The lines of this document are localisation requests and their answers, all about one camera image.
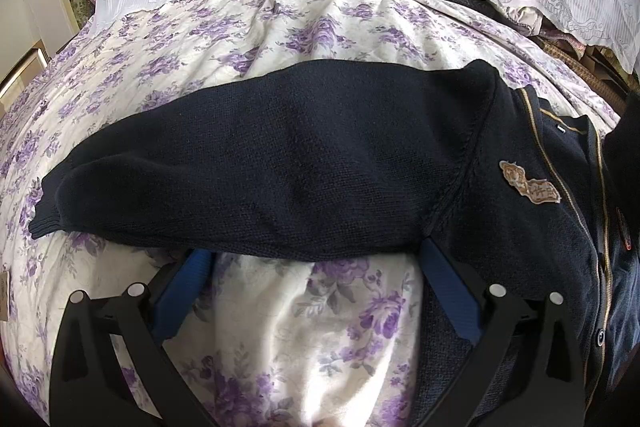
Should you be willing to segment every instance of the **navy blue cardigan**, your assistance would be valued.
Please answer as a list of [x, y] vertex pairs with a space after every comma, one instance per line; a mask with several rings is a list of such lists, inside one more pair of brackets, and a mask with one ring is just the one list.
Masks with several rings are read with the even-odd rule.
[[[430, 236], [523, 298], [564, 295], [591, 403], [638, 337], [637, 200], [620, 186], [587, 117], [556, 117], [485, 62], [315, 60], [98, 131], [43, 179], [30, 230], [300, 261], [416, 251]], [[429, 285], [423, 302], [414, 421], [470, 349]], [[478, 413], [508, 376], [509, 361]]]

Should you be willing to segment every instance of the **knit fabric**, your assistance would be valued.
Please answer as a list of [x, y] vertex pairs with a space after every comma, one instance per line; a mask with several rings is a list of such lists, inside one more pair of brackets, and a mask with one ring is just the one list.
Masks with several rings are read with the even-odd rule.
[[[98, 131], [45, 176], [30, 231], [301, 261], [417, 251], [431, 237], [487, 284], [560, 292], [587, 395], [601, 399], [634, 345], [640, 281], [598, 140], [588, 119], [556, 117], [482, 61], [426, 72], [314, 60]], [[547, 180], [559, 203], [523, 197], [501, 162]], [[470, 349], [424, 287], [412, 425]], [[515, 341], [477, 414], [499, 404], [517, 352]]]

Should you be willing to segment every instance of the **bed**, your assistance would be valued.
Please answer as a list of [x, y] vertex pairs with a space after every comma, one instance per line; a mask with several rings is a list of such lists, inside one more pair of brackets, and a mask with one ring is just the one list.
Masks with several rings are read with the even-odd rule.
[[[10, 317], [0, 334], [20, 393], [45, 420], [69, 294], [117, 295], [147, 282], [175, 254], [84, 233], [29, 236], [41, 179], [101, 127], [203, 87], [318, 58], [423, 70], [484, 58], [510, 87], [532, 85], [549, 100], [548, 118], [587, 114], [601, 134], [618, 121], [562, 62], [446, 0], [154, 3], [122, 14], [100, 12], [97, 0], [96, 18], [0, 120], [0, 262], [10, 274]], [[226, 253], [164, 347], [223, 427], [401, 427], [412, 399], [422, 295], [409, 254], [306, 264]], [[117, 339], [114, 347], [136, 401], [153, 413], [126, 349]]]

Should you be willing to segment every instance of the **woven brown object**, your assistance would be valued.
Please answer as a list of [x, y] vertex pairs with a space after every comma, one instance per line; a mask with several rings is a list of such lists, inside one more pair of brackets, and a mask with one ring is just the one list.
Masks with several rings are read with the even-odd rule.
[[532, 39], [547, 55], [562, 60], [575, 74], [587, 83], [587, 86], [591, 87], [593, 92], [602, 97], [617, 114], [622, 115], [625, 112], [625, 100], [607, 86], [606, 82], [597, 79], [591, 71], [585, 68], [580, 62], [558, 49], [551, 42], [547, 42], [538, 37], [533, 37]]

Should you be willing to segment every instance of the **clothing label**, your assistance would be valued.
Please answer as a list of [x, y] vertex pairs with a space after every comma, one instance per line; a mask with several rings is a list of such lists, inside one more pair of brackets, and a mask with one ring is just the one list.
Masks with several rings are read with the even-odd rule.
[[0, 273], [0, 321], [9, 320], [9, 272]]
[[501, 161], [498, 165], [504, 179], [531, 203], [560, 203], [560, 193], [550, 181], [527, 180], [524, 169], [515, 163]]

